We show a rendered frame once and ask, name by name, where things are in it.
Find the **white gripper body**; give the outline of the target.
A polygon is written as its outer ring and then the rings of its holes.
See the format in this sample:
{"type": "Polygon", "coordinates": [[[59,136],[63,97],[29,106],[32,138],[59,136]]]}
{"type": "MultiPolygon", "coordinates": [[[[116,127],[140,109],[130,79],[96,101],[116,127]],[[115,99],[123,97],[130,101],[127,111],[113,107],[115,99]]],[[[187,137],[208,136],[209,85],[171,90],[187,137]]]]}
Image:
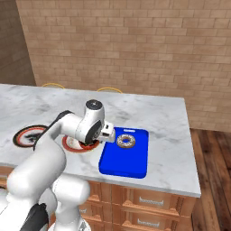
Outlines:
{"type": "Polygon", "coordinates": [[[116,139],[116,132],[113,131],[111,134],[101,132],[97,138],[100,142],[113,143],[116,139]]]}

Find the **blue rectangular tray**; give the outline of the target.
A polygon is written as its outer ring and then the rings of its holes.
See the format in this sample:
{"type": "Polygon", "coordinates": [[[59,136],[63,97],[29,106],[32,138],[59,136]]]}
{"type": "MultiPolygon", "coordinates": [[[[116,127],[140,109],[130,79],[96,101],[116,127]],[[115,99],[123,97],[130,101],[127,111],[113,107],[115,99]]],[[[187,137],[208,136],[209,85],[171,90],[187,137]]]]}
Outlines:
{"type": "Polygon", "coordinates": [[[115,141],[106,142],[98,169],[102,174],[142,179],[147,173],[149,133],[143,129],[116,127],[115,141]],[[132,148],[121,148],[116,139],[121,134],[135,138],[132,148]]]}

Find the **chocolate sprinkled donut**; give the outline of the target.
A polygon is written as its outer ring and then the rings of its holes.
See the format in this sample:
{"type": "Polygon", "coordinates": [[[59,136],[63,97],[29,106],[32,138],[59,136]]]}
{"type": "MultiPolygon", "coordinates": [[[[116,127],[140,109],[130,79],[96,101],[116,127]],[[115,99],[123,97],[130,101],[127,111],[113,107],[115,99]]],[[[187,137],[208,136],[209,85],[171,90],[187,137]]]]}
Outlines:
{"type": "Polygon", "coordinates": [[[130,134],[121,134],[117,137],[116,144],[121,148],[132,148],[135,145],[135,138],[130,134]]]}

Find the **red rimmed white plate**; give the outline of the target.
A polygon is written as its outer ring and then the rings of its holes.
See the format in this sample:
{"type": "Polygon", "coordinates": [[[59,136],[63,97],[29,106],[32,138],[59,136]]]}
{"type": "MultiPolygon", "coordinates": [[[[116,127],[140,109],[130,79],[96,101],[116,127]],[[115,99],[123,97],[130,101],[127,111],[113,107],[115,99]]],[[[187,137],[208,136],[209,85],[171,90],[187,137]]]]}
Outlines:
{"type": "Polygon", "coordinates": [[[75,140],[72,137],[65,135],[62,138],[62,145],[69,152],[84,153],[90,152],[97,148],[99,145],[99,141],[94,141],[92,144],[85,144],[78,140],[75,140]]]}

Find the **wooden drawer front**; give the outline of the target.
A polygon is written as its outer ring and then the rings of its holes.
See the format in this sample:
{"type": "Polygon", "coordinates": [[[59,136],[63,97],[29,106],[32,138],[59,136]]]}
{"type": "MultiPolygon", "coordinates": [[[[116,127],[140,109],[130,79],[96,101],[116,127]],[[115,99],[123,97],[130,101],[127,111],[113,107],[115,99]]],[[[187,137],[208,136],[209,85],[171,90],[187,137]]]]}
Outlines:
{"type": "Polygon", "coordinates": [[[178,225],[178,222],[170,217],[128,211],[121,212],[121,222],[123,227],[136,229],[138,231],[175,231],[178,225]],[[160,226],[140,225],[137,223],[137,218],[152,223],[160,222],[160,226]]]}
{"type": "Polygon", "coordinates": [[[110,184],[104,183],[104,182],[96,182],[96,181],[89,181],[90,185],[90,201],[96,201],[96,202],[111,202],[111,192],[112,188],[110,184]]]}
{"type": "Polygon", "coordinates": [[[154,190],[127,189],[125,191],[125,202],[132,203],[136,206],[143,206],[146,208],[155,208],[155,209],[161,209],[161,210],[176,211],[178,199],[179,199],[179,197],[175,196],[173,194],[154,191],[154,190]],[[157,200],[157,201],[164,200],[164,205],[163,206],[157,206],[157,205],[153,205],[153,204],[142,203],[142,202],[139,202],[139,197],[142,197],[143,199],[151,199],[151,200],[157,200]]]}

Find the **black and orange plate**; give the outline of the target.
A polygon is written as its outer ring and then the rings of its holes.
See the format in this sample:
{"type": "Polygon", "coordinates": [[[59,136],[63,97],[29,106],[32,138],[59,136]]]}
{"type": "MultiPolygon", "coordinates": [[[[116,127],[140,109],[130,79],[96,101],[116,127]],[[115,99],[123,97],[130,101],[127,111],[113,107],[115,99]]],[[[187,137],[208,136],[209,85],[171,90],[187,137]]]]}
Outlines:
{"type": "Polygon", "coordinates": [[[33,147],[39,135],[47,128],[46,125],[30,125],[18,131],[13,138],[14,145],[22,148],[33,147]]]}

